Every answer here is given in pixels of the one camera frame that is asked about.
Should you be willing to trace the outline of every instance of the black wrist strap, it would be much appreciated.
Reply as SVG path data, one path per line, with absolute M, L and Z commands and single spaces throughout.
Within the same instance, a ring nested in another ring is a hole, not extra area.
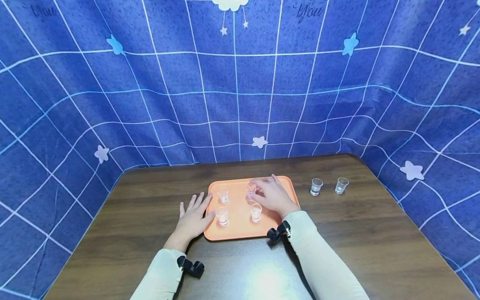
M 177 258 L 177 265 L 179 266 L 181 271 L 187 272 L 189 275 L 195 278 L 200 278 L 204 273 L 205 269 L 203 263 L 199 261 L 192 263 L 185 256 L 180 256 L 179 258 Z

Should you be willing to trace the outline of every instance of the left hand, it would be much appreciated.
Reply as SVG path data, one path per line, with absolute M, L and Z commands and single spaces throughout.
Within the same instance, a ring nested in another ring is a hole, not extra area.
M 192 196 L 186 210 L 183 202 L 180 202 L 180 219 L 163 248 L 185 253 L 188 244 L 204 232 L 215 217 L 215 211 L 203 217 L 211 200 L 211 194 L 207 195 L 204 200 L 204 193 L 201 192 L 198 198 L 197 195 Z

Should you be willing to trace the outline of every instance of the clear glass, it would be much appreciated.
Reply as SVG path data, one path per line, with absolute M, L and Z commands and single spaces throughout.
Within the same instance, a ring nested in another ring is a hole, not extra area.
M 318 178 L 312 179 L 312 188 L 310 189 L 310 194 L 312 194 L 312 196 L 318 196 L 323 184 L 324 182 Z
M 335 192 L 339 195 L 343 194 L 348 184 L 349 184 L 348 179 L 340 177 L 338 179 L 338 182 L 336 183 Z
M 221 203 L 228 202 L 228 189 L 226 187 L 221 187 L 218 189 L 218 196 L 220 196 Z
M 253 201 L 253 194 L 255 194 L 255 191 L 257 189 L 257 186 L 252 184 L 252 185 L 247 185 L 247 198 L 250 201 Z
M 215 215 L 218 218 L 220 226 L 226 226 L 228 224 L 228 210 L 224 207 L 219 207 L 215 211 Z
M 262 206 L 258 203 L 250 205 L 250 212 L 252 213 L 252 221 L 255 223 L 260 222 L 262 218 Z

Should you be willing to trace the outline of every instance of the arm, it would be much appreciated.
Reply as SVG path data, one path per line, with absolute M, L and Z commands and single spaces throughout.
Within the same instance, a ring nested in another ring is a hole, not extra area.
M 284 220 L 290 224 L 289 241 L 317 299 L 368 299 L 360 282 L 318 233 L 306 212 L 291 212 Z
M 203 201 L 204 193 L 197 198 L 192 196 L 185 210 L 180 203 L 180 219 L 175 231 L 153 258 L 130 300 L 171 300 L 182 277 L 182 271 L 177 265 L 177 259 L 186 255 L 187 247 L 195 237 L 199 236 L 212 222 L 215 212 L 203 218 L 203 214 L 212 200 L 208 195 Z
M 290 224 L 289 241 L 317 299 L 368 299 L 356 277 L 318 233 L 308 214 L 292 202 L 275 175 L 254 179 L 250 184 L 256 184 L 264 194 L 255 194 L 253 199 L 278 212 Z

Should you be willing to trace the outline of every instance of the blue star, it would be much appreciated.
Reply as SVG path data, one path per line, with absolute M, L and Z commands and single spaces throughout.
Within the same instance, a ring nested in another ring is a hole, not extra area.
M 357 40 L 357 33 L 354 32 L 351 36 L 351 38 L 346 38 L 343 40 L 343 48 L 342 55 L 348 55 L 352 56 L 353 55 L 353 49 L 359 44 L 359 40 Z
M 117 39 L 113 36 L 113 34 L 111 34 L 110 37 L 111 38 L 107 38 L 107 43 L 109 43 L 110 46 L 112 46 L 113 53 L 115 53 L 116 55 L 122 54 L 123 56 L 126 56 L 125 52 L 123 52 L 122 44 L 119 41 L 117 41 Z

